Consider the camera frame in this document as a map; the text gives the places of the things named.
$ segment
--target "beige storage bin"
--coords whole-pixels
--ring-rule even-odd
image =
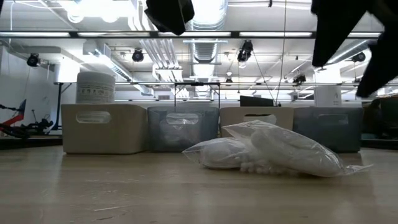
[[[234,107],[220,109],[221,127],[246,121],[260,120],[293,130],[293,108],[280,107]],[[231,137],[221,128],[221,137]]]
[[[68,154],[143,151],[147,110],[137,105],[62,105],[63,150]]]

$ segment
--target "plastic bag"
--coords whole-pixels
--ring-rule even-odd
[[[293,131],[262,121],[223,127],[246,147],[253,147],[272,166],[321,177],[350,175],[368,167],[344,166],[341,159],[321,144]]]
[[[210,169],[232,169],[241,167],[240,158],[248,152],[235,138],[219,138],[198,143],[182,153]]]
[[[191,161],[209,169],[240,168],[242,172],[282,174],[290,170],[271,165],[258,153],[236,138],[219,138],[204,141],[183,151]]]

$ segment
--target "ceiling light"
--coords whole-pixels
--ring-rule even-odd
[[[348,37],[374,38],[379,37],[380,34],[380,32],[352,32]]]
[[[228,44],[228,40],[182,40],[184,44]]]
[[[81,0],[58,1],[68,12],[68,19],[72,23],[79,23],[85,17],[100,17],[108,23],[116,22],[120,16],[127,17],[134,6],[129,1],[113,0]]]
[[[311,32],[240,32],[240,37],[311,37]]]
[[[116,85],[131,85],[129,82],[117,82]]]
[[[0,32],[0,37],[70,37],[68,32]]]
[[[171,32],[159,33],[161,37],[177,37]],[[189,31],[180,35],[180,37],[229,37],[231,32],[203,32],[203,31]]]
[[[158,83],[139,82],[138,84],[140,84],[140,85],[174,85],[174,83],[170,83],[170,82],[168,82],[168,83],[161,83],[161,82],[158,82]]]
[[[80,37],[149,37],[148,32],[78,32]]]

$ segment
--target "wooden table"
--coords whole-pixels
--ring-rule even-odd
[[[374,167],[324,179],[208,170],[182,154],[0,151],[0,223],[398,223],[398,152],[343,158]]]

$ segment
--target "computer screen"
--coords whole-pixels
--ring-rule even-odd
[[[274,106],[274,100],[253,96],[241,96],[241,106]]]

